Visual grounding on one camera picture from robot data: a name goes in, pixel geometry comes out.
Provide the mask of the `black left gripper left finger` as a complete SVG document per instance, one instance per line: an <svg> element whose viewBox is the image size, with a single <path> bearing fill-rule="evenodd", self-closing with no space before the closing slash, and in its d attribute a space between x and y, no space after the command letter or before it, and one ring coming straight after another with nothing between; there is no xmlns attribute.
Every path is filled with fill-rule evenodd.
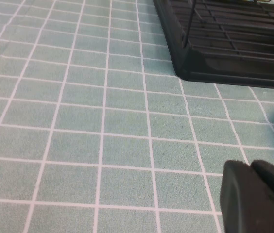
<svg viewBox="0 0 274 233"><path fill-rule="evenodd" d="M220 207L226 233L274 233L274 193L250 165L224 163Z"/></svg>

